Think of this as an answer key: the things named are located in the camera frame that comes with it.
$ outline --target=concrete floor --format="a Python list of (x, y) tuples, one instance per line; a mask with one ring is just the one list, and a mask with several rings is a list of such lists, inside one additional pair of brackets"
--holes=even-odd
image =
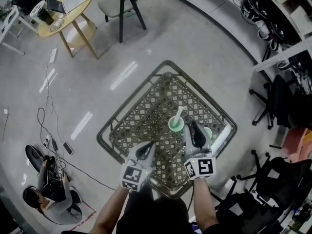
[[(95, 60), (87, 48), (70, 58), (59, 36), (40, 38), (25, 29), (18, 39), (7, 42), (26, 52), (20, 56), (0, 47), (0, 112), (9, 109), (4, 141), (0, 145), (1, 168), (14, 192), (20, 196), (20, 207), (31, 213), (51, 233), (68, 230), (71, 226), (57, 226), (23, 203), (21, 194), (26, 185), (37, 184), (37, 172), (27, 165), (25, 146), (37, 145), (40, 125), (37, 110), (44, 107), (47, 89), (39, 92), (46, 78), (46, 62), (54, 48), (58, 48), (55, 63), (48, 73), (57, 73), (50, 86), (50, 95), (58, 114), (58, 129), (62, 141), (67, 141), (74, 154), (69, 156), (61, 147), (56, 131), (56, 117), (46, 117), (44, 126), (58, 143), (59, 153), (102, 183), (116, 188), (121, 166), (102, 149), (96, 134), (109, 117), (164, 60), (172, 60), (191, 76), (238, 125), (234, 139), (217, 160), (217, 175), (210, 184), (221, 190), (227, 179), (240, 172), (246, 175), (254, 165), (251, 149), (260, 154), (273, 143), (278, 128), (267, 130), (264, 120), (252, 126), (262, 104), (248, 93), (250, 87), (264, 94), (263, 77), (253, 72), (254, 61), (246, 50), (216, 24), (180, 0), (140, 0), (138, 6), (145, 20), (143, 31), (135, 15), (125, 18), (124, 42), (118, 41), (118, 19), (105, 23), (93, 0), (85, 11), (98, 27), (91, 41), (100, 60)], [(111, 86), (123, 70), (135, 61), (137, 68), (115, 89)], [(86, 113), (92, 117), (75, 140), (71, 135)], [(0, 114), (0, 133), (6, 115)], [(70, 165), (66, 172), (85, 202), (97, 212), (113, 193)], [(26, 183), (22, 186), (24, 174)], [(182, 198), (189, 203), (191, 191)], [(97, 214), (77, 231), (88, 232)]]

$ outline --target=hand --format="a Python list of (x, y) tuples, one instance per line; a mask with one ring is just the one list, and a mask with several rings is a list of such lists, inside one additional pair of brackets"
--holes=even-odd
[(62, 181), (63, 181), (63, 184), (68, 183), (68, 178), (67, 178), (67, 175), (66, 175), (66, 173), (64, 173), (64, 172), (63, 172), (63, 178), (62, 178)]

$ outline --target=seated person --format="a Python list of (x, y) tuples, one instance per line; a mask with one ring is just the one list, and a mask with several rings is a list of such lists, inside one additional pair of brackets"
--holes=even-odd
[(78, 224), (82, 220), (82, 212), (76, 204), (81, 203), (81, 197), (74, 187), (69, 187), (66, 174), (62, 178), (64, 187), (47, 194), (43, 186), (46, 166), (47, 161), (44, 161), (38, 177), (38, 188), (29, 186), (24, 190), (24, 201), (56, 224)]
[[(124, 214), (118, 221), (129, 190), (118, 187), (99, 213), (89, 232), (111, 234), (117, 224), (117, 234), (193, 234), (188, 211), (182, 199), (160, 197), (153, 199), (147, 185), (140, 192), (132, 192)], [(198, 226), (204, 234), (231, 233), (219, 224), (206, 180), (194, 180), (194, 209)], [(78, 234), (65, 231), (62, 234)]]

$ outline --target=chair seat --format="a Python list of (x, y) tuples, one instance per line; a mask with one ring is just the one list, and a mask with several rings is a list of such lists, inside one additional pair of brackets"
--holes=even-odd
[[(118, 17), (120, 14), (120, 0), (100, 0), (97, 3), (99, 9), (110, 18)], [(130, 0), (125, 1), (124, 12), (133, 9)]]

